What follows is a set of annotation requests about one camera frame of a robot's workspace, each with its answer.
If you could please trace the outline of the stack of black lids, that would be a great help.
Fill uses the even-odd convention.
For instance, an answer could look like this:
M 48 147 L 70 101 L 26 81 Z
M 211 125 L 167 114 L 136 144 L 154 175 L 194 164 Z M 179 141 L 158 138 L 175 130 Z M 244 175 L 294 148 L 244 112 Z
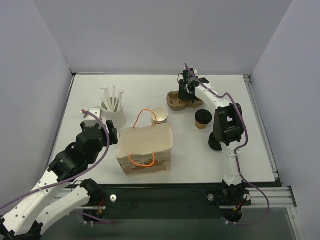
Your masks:
M 214 151 L 221 151 L 222 150 L 222 146 L 221 146 L 220 142 L 216 140 L 213 132 L 209 135 L 208 145 Z

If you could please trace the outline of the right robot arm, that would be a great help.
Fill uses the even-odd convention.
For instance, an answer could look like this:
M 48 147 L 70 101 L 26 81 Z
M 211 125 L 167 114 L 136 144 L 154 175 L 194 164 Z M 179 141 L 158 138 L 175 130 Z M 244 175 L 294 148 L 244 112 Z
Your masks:
M 228 186 L 242 183 L 236 157 L 235 148 L 240 146 L 242 135 L 245 132 L 242 110 L 239 104 L 233 104 L 225 97 L 219 95 L 206 78 L 198 78 L 193 68 L 183 70 L 178 79 L 179 98 L 203 101 L 214 113 L 213 136 L 221 145 L 223 153 L 224 173 L 222 181 Z

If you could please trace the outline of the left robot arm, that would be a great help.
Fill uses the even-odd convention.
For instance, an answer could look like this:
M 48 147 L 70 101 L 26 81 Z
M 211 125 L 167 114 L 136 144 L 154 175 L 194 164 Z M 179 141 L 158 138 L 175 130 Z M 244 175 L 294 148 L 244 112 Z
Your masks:
M 82 180 L 73 191 L 53 199 L 75 181 L 75 177 L 95 163 L 104 147 L 118 143 L 112 121 L 106 126 L 80 124 L 82 132 L 75 142 L 58 153 L 31 194 L 0 219 L 0 234 L 6 240 L 39 240 L 56 222 L 87 204 L 95 206 L 106 199 L 102 188 L 91 178 Z

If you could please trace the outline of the printed paper takeout bag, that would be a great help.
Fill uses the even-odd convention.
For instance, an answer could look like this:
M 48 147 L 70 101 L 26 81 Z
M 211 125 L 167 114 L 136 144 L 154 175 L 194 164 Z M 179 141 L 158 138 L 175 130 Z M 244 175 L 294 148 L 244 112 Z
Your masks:
M 116 159 L 128 177 L 171 170 L 174 144 L 172 126 L 154 122 L 149 126 L 137 127 L 144 111 L 158 119 L 154 110 L 145 108 L 140 111 L 133 126 L 118 131 Z

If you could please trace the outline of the single brown paper cup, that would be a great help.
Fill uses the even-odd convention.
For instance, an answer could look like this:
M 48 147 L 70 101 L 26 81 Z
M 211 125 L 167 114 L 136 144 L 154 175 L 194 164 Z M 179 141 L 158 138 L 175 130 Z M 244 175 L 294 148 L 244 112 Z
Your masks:
M 197 120 L 195 120 L 195 127 L 199 130 L 204 130 L 208 126 L 207 123 L 201 123 Z

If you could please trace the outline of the brown cardboard cup carrier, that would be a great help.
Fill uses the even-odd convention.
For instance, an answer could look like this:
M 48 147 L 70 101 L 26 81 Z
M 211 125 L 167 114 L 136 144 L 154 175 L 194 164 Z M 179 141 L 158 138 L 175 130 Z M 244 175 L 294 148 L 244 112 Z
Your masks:
M 166 96 L 166 102 L 168 107 L 174 111 L 181 111 L 186 108 L 198 108 L 204 104 L 204 102 L 198 98 L 194 101 L 184 101 L 179 98 L 178 91 L 170 91 Z

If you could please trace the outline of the black plastic cup lid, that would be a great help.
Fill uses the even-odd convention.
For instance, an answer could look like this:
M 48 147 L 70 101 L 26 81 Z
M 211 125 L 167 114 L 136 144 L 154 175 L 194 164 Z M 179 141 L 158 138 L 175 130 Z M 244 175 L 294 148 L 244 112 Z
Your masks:
M 195 117 L 195 120 L 197 120 L 198 122 L 203 123 L 203 124 L 205 124 L 205 123 L 209 124 L 213 119 L 211 112 L 206 109 L 198 110 L 195 113 L 194 117 Z

